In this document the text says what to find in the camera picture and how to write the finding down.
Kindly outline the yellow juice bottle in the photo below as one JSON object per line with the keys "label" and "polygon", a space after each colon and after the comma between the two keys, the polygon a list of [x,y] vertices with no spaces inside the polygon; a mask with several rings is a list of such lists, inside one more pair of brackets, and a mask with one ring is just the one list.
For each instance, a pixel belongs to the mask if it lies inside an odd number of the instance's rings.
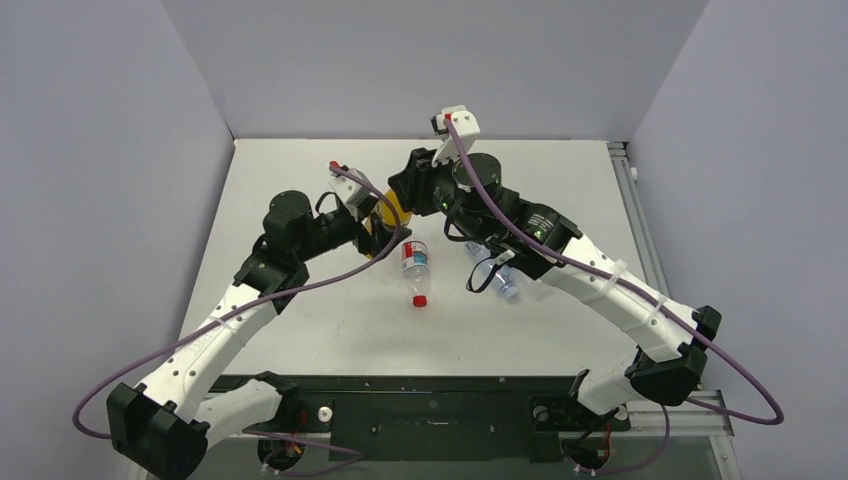
{"label": "yellow juice bottle", "polygon": [[388,202],[380,201],[363,222],[366,237],[360,251],[369,259],[380,253],[388,245],[396,229],[400,233],[393,245],[400,245],[412,234],[409,229],[412,213],[402,208],[396,193],[392,189],[387,190],[385,196]]}

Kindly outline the clear bottle red label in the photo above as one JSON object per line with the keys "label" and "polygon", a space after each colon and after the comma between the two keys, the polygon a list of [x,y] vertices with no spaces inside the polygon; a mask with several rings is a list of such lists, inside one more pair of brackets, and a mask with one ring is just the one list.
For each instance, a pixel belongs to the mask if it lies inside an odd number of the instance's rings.
{"label": "clear bottle red label", "polygon": [[429,252],[420,240],[407,240],[401,246],[401,274],[411,297],[430,294]]}

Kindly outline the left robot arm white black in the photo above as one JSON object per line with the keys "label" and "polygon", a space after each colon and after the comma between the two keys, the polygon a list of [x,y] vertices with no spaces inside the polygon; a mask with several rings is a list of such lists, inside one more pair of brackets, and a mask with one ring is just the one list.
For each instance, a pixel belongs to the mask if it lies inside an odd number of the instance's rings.
{"label": "left robot arm white black", "polygon": [[249,340],[304,290],[307,261],[349,242],[377,258],[410,233],[407,216],[386,197],[359,192],[336,204],[314,214],[296,190],[271,200],[263,234],[207,319],[136,386],[121,383],[109,394],[116,451],[157,479],[186,479],[229,436],[262,422],[275,430],[295,423],[297,388],[272,372],[206,395]]}

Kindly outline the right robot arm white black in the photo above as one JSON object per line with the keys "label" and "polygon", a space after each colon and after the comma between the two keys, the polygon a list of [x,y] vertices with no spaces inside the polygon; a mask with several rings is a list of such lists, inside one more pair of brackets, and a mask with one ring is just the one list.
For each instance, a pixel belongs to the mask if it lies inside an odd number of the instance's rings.
{"label": "right robot arm white black", "polygon": [[415,149],[404,169],[389,177],[403,210],[443,214],[447,226],[484,244],[495,260],[571,295],[636,343],[633,357],[579,374],[563,402],[572,424],[588,427],[633,400],[664,406],[687,400],[701,381],[705,343],[716,335],[719,312],[668,299],[563,214],[504,187],[495,156],[471,154],[469,172],[458,160],[437,163],[435,155]]}

